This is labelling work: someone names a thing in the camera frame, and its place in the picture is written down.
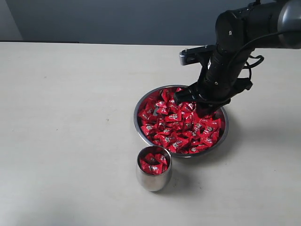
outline stainless steel cup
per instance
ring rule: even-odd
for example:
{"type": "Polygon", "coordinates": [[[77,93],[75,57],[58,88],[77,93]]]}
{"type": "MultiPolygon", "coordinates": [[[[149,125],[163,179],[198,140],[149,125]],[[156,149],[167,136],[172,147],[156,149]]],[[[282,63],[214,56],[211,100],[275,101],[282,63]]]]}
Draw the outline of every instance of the stainless steel cup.
{"type": "Polygon", "coordinates": [[[137,167],[136,167],[136,175],[138,182],[144,187],[146,190],[151,192],[156,192],[161,190],[165,185],[168,184],[172,175],[172,160],[170,153],[163,147],[160,146],[149,146],[142,149],[137,157],[137,167]],[[148,153],[157,154],[161,153],[165,156],[167,161],[167,170],[159,175],[150,175],[142,171],[140,166],[140,158],[143,158],[148,153]]]}

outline gray wall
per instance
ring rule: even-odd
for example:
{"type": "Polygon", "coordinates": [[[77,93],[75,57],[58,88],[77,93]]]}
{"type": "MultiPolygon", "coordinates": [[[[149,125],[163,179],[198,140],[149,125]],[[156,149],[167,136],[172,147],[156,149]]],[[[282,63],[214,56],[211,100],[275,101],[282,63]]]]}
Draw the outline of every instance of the gray wall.
{"type": "Polygon", "coordinates": [[[217,16],[250,2],[7,0],[25,40],[165,45],[215,43],[217,16]]]}
{"type": "Polygon", "coordinates": [[[22,40],[5,0],[0,0],[0,40],[22,40]]]}

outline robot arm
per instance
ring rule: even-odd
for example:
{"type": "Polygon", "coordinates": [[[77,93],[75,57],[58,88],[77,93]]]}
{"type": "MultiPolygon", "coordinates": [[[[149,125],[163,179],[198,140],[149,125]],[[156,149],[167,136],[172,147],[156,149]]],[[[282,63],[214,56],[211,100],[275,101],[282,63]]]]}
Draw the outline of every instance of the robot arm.
{"type": "Polygon", "coordinates": [[[236,94],[249,90],[251,78],[238,78],[242,69],[257,66],[247,60],[255,48],[301,48],[301,0],[278,0],[220,14],[215,24],[216,45],[180,53],[182,65],[201,63],[198,81],[175,94],[175,100],[197,102],[199,117],[229,104],[236,94]]]}

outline white table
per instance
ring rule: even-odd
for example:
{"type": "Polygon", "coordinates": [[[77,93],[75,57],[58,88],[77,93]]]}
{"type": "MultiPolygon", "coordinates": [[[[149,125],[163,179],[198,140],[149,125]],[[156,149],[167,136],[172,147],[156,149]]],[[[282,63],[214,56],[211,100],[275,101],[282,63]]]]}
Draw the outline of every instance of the white table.
{"type": "Polygon", "coordinates": [[[138,184],[133,111],[156,87],[196,81],[183,48],[0,43],[0,225],[301,225],[301,50],[257,50],[226,141],[174,159],[158,194],[138,184]]]}

